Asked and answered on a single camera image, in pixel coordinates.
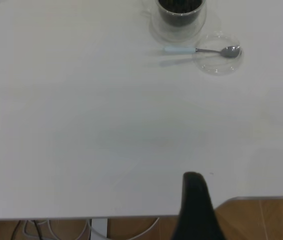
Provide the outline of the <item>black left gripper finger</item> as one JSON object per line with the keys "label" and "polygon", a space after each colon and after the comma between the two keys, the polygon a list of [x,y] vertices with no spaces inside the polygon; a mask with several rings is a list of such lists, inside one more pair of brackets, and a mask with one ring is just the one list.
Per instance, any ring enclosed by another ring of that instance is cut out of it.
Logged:
{"label": "black left gripper finger", "polygon": [[225,240],[207,183],[197,172],[183,174],[181,209],[173,240]]}

